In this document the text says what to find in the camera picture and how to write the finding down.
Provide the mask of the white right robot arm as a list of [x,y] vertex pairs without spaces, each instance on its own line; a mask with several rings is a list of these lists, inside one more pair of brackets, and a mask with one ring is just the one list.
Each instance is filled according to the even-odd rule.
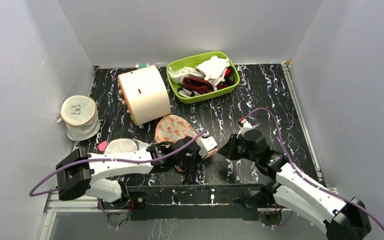
[[262,202],[268,207],[289,208],[317,226],[329,240],[362,240],[371,232],[362,201],[354,197],[346,202],[306,178],[284,155],[269,147],[259,130],[233,133],[218,154],[229,160],[254,162],[263,175],[271,178],[260,189]]

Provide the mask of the floral mesh laundry bag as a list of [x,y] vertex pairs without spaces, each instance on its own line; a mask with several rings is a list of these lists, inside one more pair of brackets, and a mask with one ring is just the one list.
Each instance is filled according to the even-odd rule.
[[163,117],[156,125],[154,139],[157,144],[162,142],[172,142],[185,138],[194,138],[198,133],[184,118],[169,114]]

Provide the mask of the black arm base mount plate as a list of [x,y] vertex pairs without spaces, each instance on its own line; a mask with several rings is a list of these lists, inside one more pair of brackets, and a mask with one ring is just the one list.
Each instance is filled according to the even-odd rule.
[[100,209],[126,212],[132,221],[155,219],[241,219],[276,225],[283,207],[267,204],[260,184],[130,186],[128,197],[102,201]]

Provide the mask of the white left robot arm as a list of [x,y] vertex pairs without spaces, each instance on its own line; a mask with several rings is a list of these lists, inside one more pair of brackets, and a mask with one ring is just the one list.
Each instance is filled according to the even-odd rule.
[[202,139],[194,141],[191,137],[124,153],[88,153],[80,147],[55,167],[58,198],[71,201],[89,196],[124,208],[130,200],[127,188],[111,177],[167,172],[175,167],[191,168],[209,152]]

